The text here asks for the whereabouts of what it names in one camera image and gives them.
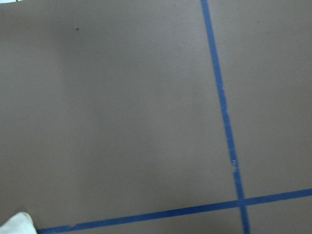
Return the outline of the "cream long-sleeve cat shirt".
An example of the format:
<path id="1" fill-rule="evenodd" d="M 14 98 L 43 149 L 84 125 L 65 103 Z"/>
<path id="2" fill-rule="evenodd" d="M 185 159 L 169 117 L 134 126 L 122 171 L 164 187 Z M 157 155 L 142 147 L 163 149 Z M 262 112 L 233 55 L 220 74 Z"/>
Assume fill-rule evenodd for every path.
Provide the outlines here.
<path id="1" fill-rule="evenodd" d="M 31 216 L 20 212 L 0 227 L 0 234 L 37 234 L 37 231 Z"/>

